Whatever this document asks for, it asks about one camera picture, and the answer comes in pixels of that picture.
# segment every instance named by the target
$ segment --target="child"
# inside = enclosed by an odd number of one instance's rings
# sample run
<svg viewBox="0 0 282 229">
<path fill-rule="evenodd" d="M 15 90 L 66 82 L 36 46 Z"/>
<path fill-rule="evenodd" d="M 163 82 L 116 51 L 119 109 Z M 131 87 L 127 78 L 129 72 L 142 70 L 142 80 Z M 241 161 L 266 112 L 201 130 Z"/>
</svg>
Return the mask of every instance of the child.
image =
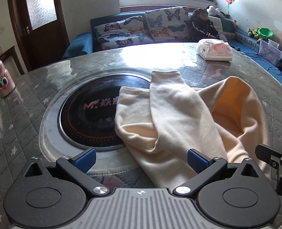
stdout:
<svg viewBox="0 0 282 229">
<path fill-rule="evenodd" d="M 196 9 L 191 18 L 191 31 L 194 42 L 201 39 L 219 39 L 219 35 L 213 22 L 208 18 L 208 12 L 203 9 Z"/>
</svg>

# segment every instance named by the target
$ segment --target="black glass cooktop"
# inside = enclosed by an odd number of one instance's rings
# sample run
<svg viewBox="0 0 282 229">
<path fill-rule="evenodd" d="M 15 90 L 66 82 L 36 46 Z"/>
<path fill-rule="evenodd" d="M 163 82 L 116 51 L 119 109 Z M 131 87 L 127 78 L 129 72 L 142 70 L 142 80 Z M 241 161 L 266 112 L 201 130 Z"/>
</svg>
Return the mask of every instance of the black glass cooktop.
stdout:
<svg viewBox="0 0 282 229">
<path fill-rule="evenodd" d="M 122 86 L 149 89 L 150 82 L 134 74 L 116 74 L 85 83 L 67 98 L 59 112 L 63 137 L 83 149 L 121 144 L 114 117 Z"/>
</svg>

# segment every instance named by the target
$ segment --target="black jacket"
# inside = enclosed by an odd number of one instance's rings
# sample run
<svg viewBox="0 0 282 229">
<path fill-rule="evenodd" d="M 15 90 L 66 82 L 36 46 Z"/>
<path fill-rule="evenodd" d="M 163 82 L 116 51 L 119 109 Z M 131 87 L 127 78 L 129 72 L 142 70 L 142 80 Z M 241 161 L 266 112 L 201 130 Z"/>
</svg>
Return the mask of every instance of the black jacket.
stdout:
<svg viewBox="0 0 282 229">
<path fill-rule="evenodd" d="M 210 20 L 203 21 L 202 19 L 191 18 L 191 31 L 195 42 L 208 37 L 209 33 L 218 38 L 218 32 Z"/>
</svg>

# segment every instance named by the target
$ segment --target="green plastic bowl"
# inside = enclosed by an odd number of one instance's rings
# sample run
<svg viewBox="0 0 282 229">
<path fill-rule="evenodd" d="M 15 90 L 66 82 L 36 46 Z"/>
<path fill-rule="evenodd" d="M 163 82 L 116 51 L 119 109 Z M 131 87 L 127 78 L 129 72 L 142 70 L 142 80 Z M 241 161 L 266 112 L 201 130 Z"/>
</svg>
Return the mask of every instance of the green plastic bowl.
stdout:
<svg viewBox="0 0 282 229">
<path fill-rule="evenodd" d="M 263 39 L 271 39 L 273 38 L 273 31 L 271 31 L 269 28 L 267 27 L 261 27 L 259 30 L 258 30 L 258 33 L 259 33 L 259 36 Z"/>
</svg>

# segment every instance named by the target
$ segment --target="sofa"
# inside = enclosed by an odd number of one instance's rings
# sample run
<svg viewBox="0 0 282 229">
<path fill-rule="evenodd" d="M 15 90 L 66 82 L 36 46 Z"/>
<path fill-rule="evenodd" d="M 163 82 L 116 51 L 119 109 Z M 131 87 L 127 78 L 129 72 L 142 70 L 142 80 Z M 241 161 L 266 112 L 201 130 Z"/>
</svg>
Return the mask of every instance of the sofa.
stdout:
<svg viewBox="0 0 282 229">
<path fill-rule="evenodd" d="M 148 24 L 147 24 L 147 20 L 145 19 L 145 12 L 146 11 L 120 13 L 116 15 L 91 19 L 90 20 L 91 32 L 86 32 L 78 35 L 67 48 L 66 52 L 64 53 L 63 59 L 69 59 L 76 56 L 102 51 L 100 43 L 96 40 L 95 36 L 92 33 L 95 32 L 95 27 L 102 24 L 125 20 L 132 16 L 142 16 L 144 31 L 148 31 Z M 236 29 L 232 20 L 226 18 L 220 18 L 220 19 L 221 19 L 223 33 L 228 39 L 229 45 L 235 50 L 240 51 L 241 53 L 250 57 L 253 61 L 259 64 L 268 73 L 270 73 L 282 85 L 282 72 L 277 67 L 275 67 L 273 64 L 271 64 L 265 58 L 263 58 L 258 54 L 259 45 L 257 44 L 257 40 L 250 38 L 246 32 Z M 191 39 L 176 39 L 167 42 L 191 42 Z"/>
</svg>

